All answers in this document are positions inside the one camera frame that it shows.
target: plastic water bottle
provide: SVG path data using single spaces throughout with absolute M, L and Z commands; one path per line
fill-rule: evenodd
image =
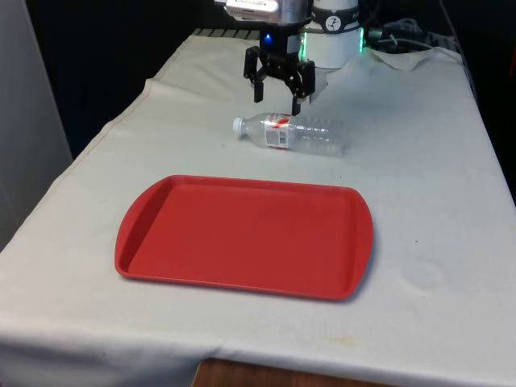
M 235 119 L 233 131 L 262 148 L 325 156 L 343 153 L 344 125 L 330 119 L 263 113 L 251 119 Z

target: red tray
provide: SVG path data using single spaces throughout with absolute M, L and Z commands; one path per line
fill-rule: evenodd
M 368 266 L 372 221 L 354 189 L 172 176 L 127 212 L 124 277 L 338 300 Z

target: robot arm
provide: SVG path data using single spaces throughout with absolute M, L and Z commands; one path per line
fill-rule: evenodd
M 299 114 L 301 103 L 315 92 L 315 63 L 304 57 L 300 59 L 299 55 L 303 29 L 309 24 L 312 33 L 333 38 L 347 32 L 347 26 L 358 21 L 357 1 L 215 0 L 236 20 L 260 23 L 260 46 L 246 51 L 243 70 L 243 76 L 254 85 L 255 102 L 263 100 L 264 79 L 274 77 L 290 89 L 292 115 Z M 339 50 L 331 44 L 328 46 L 329 51 Z

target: white tablecloth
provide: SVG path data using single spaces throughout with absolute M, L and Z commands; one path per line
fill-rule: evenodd
M 401 386 L 515 386 L 516 211 L 462 68 L 436 53 L 399 72 L 364 52 L 303 106 L 347 123 L 346 155 L 300 155 L 231 131 L 235 116 L 290 108 L 270 79 L 252 102 L 250 44 L 189 38 L 0 255 L 2 385 L 181 386 L 218 357 Z M 376 232 L 359 293 L 319 302 L 122 279 L 119 224 L 173 174 L 358 189 Z

